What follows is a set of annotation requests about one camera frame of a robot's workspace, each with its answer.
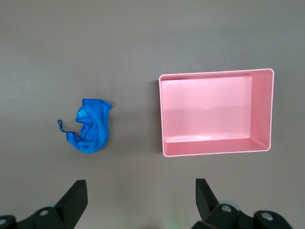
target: rectangular tray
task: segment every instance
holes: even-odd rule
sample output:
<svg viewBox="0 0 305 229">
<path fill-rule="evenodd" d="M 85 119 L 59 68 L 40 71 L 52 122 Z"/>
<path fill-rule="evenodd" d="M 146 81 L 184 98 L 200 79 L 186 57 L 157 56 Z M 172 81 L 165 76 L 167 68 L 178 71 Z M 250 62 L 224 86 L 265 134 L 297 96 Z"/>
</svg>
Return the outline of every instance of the rectangular tray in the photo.
<svg viewBox="0 0 305 229">
<path fill-rule="evenodd" d="M 268 151 L 274 71 L 164 74 L 164 156 Z"/>
</svg>

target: screw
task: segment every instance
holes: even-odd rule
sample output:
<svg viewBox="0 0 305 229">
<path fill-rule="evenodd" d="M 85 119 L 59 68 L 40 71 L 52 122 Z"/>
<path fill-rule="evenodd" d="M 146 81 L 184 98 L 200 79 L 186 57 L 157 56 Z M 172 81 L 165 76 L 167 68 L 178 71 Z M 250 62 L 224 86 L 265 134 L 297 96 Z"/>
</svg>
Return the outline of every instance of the screw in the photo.
<svg viewBox="0 0 305 229">
<path fill-rule="evenodd" d="M 5 224 L 7 222 L 7 219 L 0 219 L 0 225 Z"/>
<path fill-rule="evenodd" d="M 273 220 L 272 215 L 270 215 L 268 212 L 263 212 L 263 213 L 261 214 L 261 216 L 262 216 L 264 219 L 268 220 L 268 221 L 272 221 L 272 220 Z"/>
<path fill-rule="evenodd" d="M 49 213 L 49 210 L 43 210 L 39 213 L 39 216 L 45 216 L 45 215 L 48 215 Z"/>
<path fill-rule="evenodd" d="M 221 207 L 221 209 L 222 209 L 223 211 L 225 211 L 225 212 L 231 212 L 231 211 L 232 211 L 232 209 L 231 209 L 228 205 L 223 205 L 223 206 Z"/>
</svg>

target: pink plastic bin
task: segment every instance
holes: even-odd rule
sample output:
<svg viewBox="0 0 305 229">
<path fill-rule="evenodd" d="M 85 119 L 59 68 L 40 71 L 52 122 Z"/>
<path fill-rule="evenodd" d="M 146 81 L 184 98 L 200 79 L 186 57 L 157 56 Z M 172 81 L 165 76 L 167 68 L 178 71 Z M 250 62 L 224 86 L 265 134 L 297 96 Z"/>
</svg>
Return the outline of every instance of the pink plastic bin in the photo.
<svg viewBox="0 0 305 229">
<path fill-rule="evenodd" d="M 164 156 L 268 151 L 274 71 L 159 78 Z"/>
</svg>

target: crumpled fabric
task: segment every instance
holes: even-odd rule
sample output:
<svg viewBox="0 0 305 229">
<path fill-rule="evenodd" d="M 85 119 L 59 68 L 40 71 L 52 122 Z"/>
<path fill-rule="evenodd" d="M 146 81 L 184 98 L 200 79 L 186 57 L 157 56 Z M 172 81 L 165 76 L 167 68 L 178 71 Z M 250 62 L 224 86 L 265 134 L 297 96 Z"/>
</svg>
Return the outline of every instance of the crumpled fabric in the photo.
<svg viewBox="0 0 305 229">
<path fill-rule="evenodd" d="M 112 105 L 100 99 L 83 99 L 82 107 L 78 110 L 76 121 L 83 123 L 80 135 L 65 131 L 62 120 L 58 120 L 60 130 L 66 133 L 67 141 L 85 154 L 101 150 L 109 137 L 108 116 Z"/>
</svg>

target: blue cloth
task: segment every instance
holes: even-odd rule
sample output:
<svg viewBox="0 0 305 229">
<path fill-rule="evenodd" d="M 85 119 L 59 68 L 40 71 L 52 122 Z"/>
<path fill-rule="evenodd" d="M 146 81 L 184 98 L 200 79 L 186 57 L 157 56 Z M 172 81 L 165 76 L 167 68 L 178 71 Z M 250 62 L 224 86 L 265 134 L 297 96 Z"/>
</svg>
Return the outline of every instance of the blue cloth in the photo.
<svg viewBox="0 0 305 229">
<path fill-rule="evenodd" d="M 79 151 L 91 154 L 101 150 L 109 137 L 108 115 L 112 105 L 100 99 L 83 99 L 78 110 L 76 121 L 83 123 L 81 137 L 62 128 L 62 120 L 58 120 L 60 130 L 67 135 L 67 141 Z"/>
</svg>

